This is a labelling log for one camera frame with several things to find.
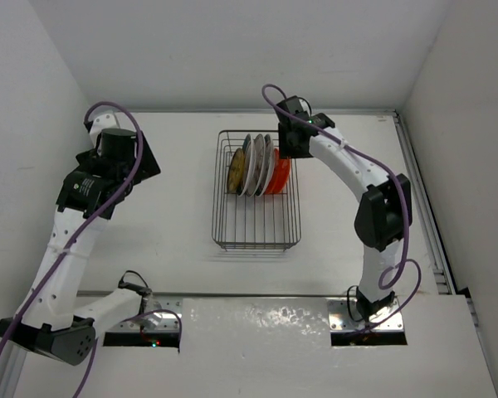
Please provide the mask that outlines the yellow patterned plate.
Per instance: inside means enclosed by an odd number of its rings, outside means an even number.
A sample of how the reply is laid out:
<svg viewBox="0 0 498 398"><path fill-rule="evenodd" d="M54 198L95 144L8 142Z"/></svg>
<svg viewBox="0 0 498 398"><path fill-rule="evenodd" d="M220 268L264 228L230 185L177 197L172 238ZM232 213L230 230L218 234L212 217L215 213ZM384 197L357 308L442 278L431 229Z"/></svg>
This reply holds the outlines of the yellow patterned plate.
<svg viewBox="0 0 498 398"><path fill-rule="evenodd" d="M226 189L228 193L236 193L239 188L245 167L245 153L242 148L238 148L232 156L227 174Z"/></svg>

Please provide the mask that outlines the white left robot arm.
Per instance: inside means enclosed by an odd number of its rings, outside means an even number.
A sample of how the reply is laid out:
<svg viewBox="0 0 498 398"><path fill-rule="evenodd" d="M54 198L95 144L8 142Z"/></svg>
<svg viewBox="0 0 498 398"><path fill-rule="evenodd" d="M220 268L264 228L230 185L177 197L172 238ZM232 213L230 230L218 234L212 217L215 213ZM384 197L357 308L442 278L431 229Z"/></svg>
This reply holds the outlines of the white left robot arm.
<svg viewBox="0 0 498 398"><path fill-rule="evenodd" d="M0 320L0 337L72 366L82 363L99 335L144 311L151 289L121 280L109 295L81 308L76 294L90 254L121 203L142 181L160 173L148 146L138 158L136 133L112 112L87 122L93 148L77 155L56 201L54 226L37 276L17 313ZM122 194L104 207L126 178Z"/></svg>

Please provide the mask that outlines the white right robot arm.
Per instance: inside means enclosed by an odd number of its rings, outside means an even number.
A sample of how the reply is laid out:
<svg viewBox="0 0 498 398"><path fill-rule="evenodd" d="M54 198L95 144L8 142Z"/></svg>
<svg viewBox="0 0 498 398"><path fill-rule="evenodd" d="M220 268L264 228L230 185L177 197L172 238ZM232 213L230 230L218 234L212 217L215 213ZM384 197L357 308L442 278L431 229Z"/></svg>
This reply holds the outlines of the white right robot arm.
<svg viewBox="0 0 498 398"><path fill-rule="evenodd" d="M395 178L373 159L357 154L326 114L311 115L297 96L275 105L279 150L283 158L316 158L325 164L359 203L354 231L364 245L363 271L356 289L356 308L368 321L394 298L389 286L398 273L405 229L413 222L411 183Z"/></svg>

